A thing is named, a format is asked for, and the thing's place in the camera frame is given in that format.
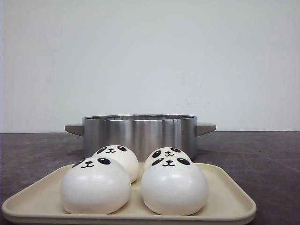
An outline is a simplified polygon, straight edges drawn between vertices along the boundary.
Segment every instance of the gray pot handle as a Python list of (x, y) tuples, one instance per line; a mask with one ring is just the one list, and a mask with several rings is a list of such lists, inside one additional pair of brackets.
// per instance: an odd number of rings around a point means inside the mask
[(196, 136), (204, 135), (216, 129), (213, 123), (197, 123)]
[(83, 125), (80, 123), (68, 124), (68, 125), (65, 125), (65, 131), (67, 131), (71, 134), (82, 136), (83, 135)]

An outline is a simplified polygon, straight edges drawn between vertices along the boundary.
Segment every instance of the black eye patch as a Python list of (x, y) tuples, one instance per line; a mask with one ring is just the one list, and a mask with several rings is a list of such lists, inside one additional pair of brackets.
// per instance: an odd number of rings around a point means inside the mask
[(179, 149), (176, 149), (176, 148), (171, 148), (172, 151), (175, 151), (175, 152), (181, 152)]
[(163, 160), (164, 160), (164, 158), (159, 158), (158, 160), (154, 161), (151, 165), (156, 165), (156, 164), (160, 163)]
[(77, 166), (77, 165), (79, 165), (79, 164), (82, 163), (84, 160), (85, 160), (85, 159), (82, 159), (82, 160), (80, 160), (79, 162), (75, 163), (75, 164), (72, 166), (72, 168), (75, 167), (75, 166)]
[(184, 165), (189, 165), (189, 161), (187, 161), (186, 159), (184, 158), (177, 158), (177, 161), (184, 164)]
[(121, 151), (127, 151), (123, 146), (117, 146), (117, 148)]
[(152, 157), (157, 158), (160, 154), (161, 154), (161, 150), (158, 150), (158, 151), (153, 153)]
[(107, 147), (103, 147), (103, 148), (99, 149), (99, 150), (97, 151), (97, 154), (103, 152), (105, 149), (107, 149)]
[(111, 163), (111, 161), (109, 161), (107, 158), (98, 158), (97, 160), (99, 163), (104, 165), (109, 165)]

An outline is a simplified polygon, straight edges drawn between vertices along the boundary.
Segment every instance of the gray table surface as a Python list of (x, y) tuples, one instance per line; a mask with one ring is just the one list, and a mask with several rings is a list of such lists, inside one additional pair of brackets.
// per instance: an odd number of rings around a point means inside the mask
[[(255, 201), (251, 225), (300, 224), (300, 132), (213, 132), (199, 137), (194, 162), (222, 167)], [(1, 204), (82, 157), (68, 133), (1, 134)], [(1, 213), (1, 225), (10, 225)]]

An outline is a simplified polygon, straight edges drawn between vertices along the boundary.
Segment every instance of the plastic tray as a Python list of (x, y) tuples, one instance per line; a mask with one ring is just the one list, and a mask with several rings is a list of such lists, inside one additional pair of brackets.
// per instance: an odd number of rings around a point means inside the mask
[(220, 167), (200, 164), (210, 187), (208, 203), (190, 216), (163, 216), (150, 211), (140, 194), (143, 163), (138, 180), (132, 184), (129, 202), (109, 214), (69, 214), (60, 200), (60, 183), (64, 166), (30, 185), (2, 205), (4, 217), (16, 224), (114, 224), (114, 225), (243, 225), (255, 217), (255, 202)]

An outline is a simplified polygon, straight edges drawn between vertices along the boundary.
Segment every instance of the panda mouth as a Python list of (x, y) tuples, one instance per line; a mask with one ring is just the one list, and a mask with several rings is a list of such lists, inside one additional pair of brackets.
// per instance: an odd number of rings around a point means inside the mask
[(90, 166), (90, 165), (87, 164), (86, 166), (82, 166), (81, 168), (87, 168), (87, 167), (93, 167), (93, 166), (94, 166), (94, 165), (91, 165), (91, 166)]
[(175, 166), (175, 164), (171, 165), (170, 163), (168, 163), (167, 165), (164, 165), (163, 166)]
[(167, 157), (167, 156), (173, 156), (173, 155), (174, 155), (174, 154), (170, 154), (170, 153), (168, 152), (168, 155), (165, 155), (165, 156)]

